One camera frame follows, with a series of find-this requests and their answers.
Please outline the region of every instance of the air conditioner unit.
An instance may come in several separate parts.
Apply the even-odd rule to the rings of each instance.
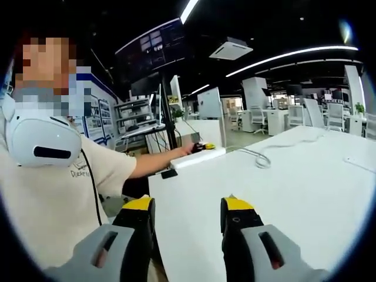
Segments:
[[[249,48],[245,41],[227,37],[209,57],[234,61],[251,51],[253,49]]]

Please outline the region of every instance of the black pole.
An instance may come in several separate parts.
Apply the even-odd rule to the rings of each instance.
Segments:
[[[170,82],[167,79],[167,76],[164,73],[161,73],[162,78],[162,91],[160,92],[161,95],[161,103],[162,103],[162,111],[164,117],[164,123],[166,125],[166,132],[169,138],[170,149],[177,148],[176,137],[175,137],[175,124],[172,121],[170,108],[169,108],[169,100],[168,96],[172,95],[172,90],[170,86]]]

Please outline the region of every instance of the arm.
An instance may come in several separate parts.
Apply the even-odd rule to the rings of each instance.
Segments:
[[[136,168],[129,178],[139,178],[165,169],[172,160],[189,155],[192,148],[193,144],[190,144],[164,153],[141,155],[137,157]]]

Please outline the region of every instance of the hand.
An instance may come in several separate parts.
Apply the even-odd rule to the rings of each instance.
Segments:
[[[189,143],[183,147],[175,149],[179,157],[184,157],[192,154],[194,143]]]

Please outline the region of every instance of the ceiling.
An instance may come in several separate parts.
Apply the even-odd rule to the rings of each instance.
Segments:
[[[119,83],[115,51],[153,27],[178,18],[188,1],[107,0],[94,3],[65,0],[65,5],[80,15],[91,48],[110,70],[114,78],[113,88],[124,99],[128,85]],[[347,19],[343,12],[346,5],[333,7],[335,9],[331,10],[323,0],[200,0],[184,25],[193,57],[177,65],[172,74],[180,76],[182,94],[190,94],[209,84],[219,86],[222,95],[229,95],[241,91],[242,79],[275,66],[315,59],[357,60],[358,54],[353,51],[306,53],[262,64],[226,78],[230,72],[272,56],[316,46],[343,45],[339,20]],[[254,51],[236,61],[210,59],[209,55],[218,47],[220,38],[226,36],[246,41]],[[95,59],[92,64],[103,80],[112,83]],[[284,83],[278,83],[281,80],[301,82],[312,79],[314,85],[329,87],[327,85],[345,83],[343,65],[344,62],[309,63],[258,75],[267,78],[273,89],[283,87]]]

